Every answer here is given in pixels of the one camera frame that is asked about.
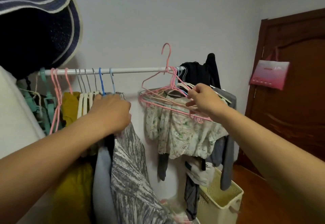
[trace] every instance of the yellow dress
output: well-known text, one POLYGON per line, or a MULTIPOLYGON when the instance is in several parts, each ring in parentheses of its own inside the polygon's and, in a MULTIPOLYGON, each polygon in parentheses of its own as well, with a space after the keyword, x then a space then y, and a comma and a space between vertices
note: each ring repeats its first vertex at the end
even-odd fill
MULTIPOLYGON (((79 92, 66 92, 62 98, 66 126, 77 119, 79 92)), ((53 194, 50 224, 91 224, 91 196, 94 174, 89 162, 79 159, 61 176, 53 194)))

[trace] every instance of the brown floor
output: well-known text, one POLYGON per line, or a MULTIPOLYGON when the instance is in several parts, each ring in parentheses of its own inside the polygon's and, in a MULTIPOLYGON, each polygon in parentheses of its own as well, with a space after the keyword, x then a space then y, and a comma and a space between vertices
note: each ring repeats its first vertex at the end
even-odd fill
POLYGON ((234 165, 233 181, 244 190, 237 224, 294 223, 282 199, 262 177, 234 165))

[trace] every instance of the white clothes rod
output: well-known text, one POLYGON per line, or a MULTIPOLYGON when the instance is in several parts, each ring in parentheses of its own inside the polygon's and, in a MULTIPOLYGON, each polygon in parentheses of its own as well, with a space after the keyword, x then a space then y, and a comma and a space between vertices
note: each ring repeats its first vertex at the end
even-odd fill
MULTIPOLYGON (((185 67, 176 67, 178 70, 185 70, 185 67)), ((166 67, 134 67, 134 68, 112 68, 112 74, 125 74, 125 73, 145 73, 145 72, 163 72, 165 71, 166 67)), ((77 68, 77 69, 68 69, 67 74, 68 75, 91 75, 91 74, 99 74, 99 69, 94 68, 94 71, 92 69, 84 69, 84 68, 77 68)), ((109 74, 110 69, 109 68, 102 68, 100 70, 101 74, 109 74)), ((45 70, 45 75, 51 75, 51 70, 45 70)), ((65 75, 64 69, 59 69, 57 72, 57 75, 65 75)))

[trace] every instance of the beige plastic basket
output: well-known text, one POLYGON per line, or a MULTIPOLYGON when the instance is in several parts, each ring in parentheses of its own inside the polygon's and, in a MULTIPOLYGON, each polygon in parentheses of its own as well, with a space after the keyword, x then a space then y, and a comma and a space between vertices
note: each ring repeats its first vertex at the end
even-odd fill
POLYGON ((235 224, 244 191, 233 181, 226 191, 220 189, 221 171, 215 168, 209 188, 200 186, 197 218, 201 224, 235 224))

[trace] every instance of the hand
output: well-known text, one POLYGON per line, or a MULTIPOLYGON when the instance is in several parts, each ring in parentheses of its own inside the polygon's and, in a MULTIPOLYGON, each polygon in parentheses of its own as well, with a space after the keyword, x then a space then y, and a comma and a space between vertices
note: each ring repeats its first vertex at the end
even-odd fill
POLYGON ((102 137, 123 131, 131 122, 131 103, 121 100, 120 95, 96 95, 93 106, 86 116, 96 126, 102 137))
POLYGON ((186 103, 186 106, 196 105, 198 111, 207 114, 215 122, 219 122, 224 110, 228 108, 217 93, 205 84, 197 84, 188 93, 187 98, 193 100, 186 103))

